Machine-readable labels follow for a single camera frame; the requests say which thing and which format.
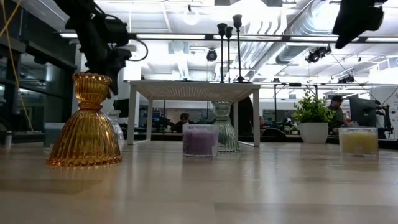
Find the white table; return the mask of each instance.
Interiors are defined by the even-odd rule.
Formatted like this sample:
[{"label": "white table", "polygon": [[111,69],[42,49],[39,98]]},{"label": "white table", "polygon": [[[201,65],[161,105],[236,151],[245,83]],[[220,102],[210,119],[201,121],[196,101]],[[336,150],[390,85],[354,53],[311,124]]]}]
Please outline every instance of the white table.
[{"label": "white table", "polygon": [[179,82],[179,81],[155,81],[139,80],[130,81],[130,100],[129,100],[129,122],[127,131],[127,144],[133,145],[134,142],[134,120],[136,115],[136,95],[137,91],[148,99],[147,116],[147,138],[150,141],[152,134],[152,109],[154,100],[189,100],[189,101],[213,101],[213,100],[233,100],[234,102],[234,130],[238,137],[238,102],[253,94],[253,120],[254,120],[254,144],[260,145],[260,108],[259,90],[260,85],[254,84],[227,84],[227,83],[208,83],[208,82]]}]

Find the ribbed glass vase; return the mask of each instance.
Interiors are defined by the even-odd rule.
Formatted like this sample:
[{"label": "ribbed glass vase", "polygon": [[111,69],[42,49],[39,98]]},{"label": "ribbed glass vase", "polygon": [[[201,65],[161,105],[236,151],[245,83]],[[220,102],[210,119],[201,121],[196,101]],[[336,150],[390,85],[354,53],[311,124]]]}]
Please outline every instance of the ribbed glass vase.
[{"label": "ribbed glass vase", "polygon": [[65,123],[47,159],[50,166],[98,166],[121,162],[119,145],[109,119],[100,109],[111,79],[104,75],[76,73],[79,107]]},{"label": "ribbed glass vase", "polygon": [[239,152],[238,138],[229,118],[232,100],[215,100],[211,103],[216,115],[215,124],[218,125],[218,152]]}]

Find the black candlestick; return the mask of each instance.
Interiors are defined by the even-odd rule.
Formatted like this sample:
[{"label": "black candlestick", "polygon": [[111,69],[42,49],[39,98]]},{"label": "black candlestick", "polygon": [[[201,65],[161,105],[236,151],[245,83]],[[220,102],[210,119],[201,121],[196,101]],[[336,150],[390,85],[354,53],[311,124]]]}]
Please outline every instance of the black candlestick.
[{"label": "black candlestick", "polygon": [[229,72],[231,66],[229,66],[229,63],[231,62],[229,59],[229,42],[231,41],[231,37],[232,37],[232,30],[234,29],[234,27],[227,27],[226,28],[226,34],[225,37],[227,39],[228,42],[228,83],[231,83],[231,73]]},{"label": "black candlestick", "polygon": [[221,81],[220,83],[224,83],[224,70],[223,70],[223,64],[224,64],[224,36],[226,33],[226,27],[228,25],[227,24],[218,24],[217,28],[218,28],[218,35],[220,35],[221,37]]},{"label": "black candlestick", "polygon": [[232,17],[232,19],[234,20],[234,26],[236,28],[236,35],[238,36],[238,65],[239,65],[239,77],[237,79],[238,82],[243,82],[244,78],[241,75],[241,43],[239,40],[239,32],[240,32],[240,28],[242,26],[242,15],[235,15]]}]

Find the white flower pot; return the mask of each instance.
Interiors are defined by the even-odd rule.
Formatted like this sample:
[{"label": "white flower pot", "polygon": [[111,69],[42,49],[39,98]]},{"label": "white flower pot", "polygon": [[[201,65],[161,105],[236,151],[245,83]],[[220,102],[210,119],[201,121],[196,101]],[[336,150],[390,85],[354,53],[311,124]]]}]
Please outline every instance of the white flower pot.
[{"label": "white flower pot", "polygon": [[302,123],[300,133],[304,143],[324,144],[328,139],[328,123]]}]

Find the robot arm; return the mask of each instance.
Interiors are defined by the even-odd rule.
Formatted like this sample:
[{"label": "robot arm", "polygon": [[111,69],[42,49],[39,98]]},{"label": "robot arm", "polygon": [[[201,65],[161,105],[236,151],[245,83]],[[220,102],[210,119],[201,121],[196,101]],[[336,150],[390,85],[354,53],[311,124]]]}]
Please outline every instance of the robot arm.
[{"label": "robot arm", "polygon": [[54,1],[69,16],[65,28],[76,31],[81,44],[80,52],[87,59],[88,72],[110,77],[112,84],[109,88],[117,95],[118,73],[131,57],[130,51],[120,48],[129,42],[127,24],[105,14],[94,0]]}]

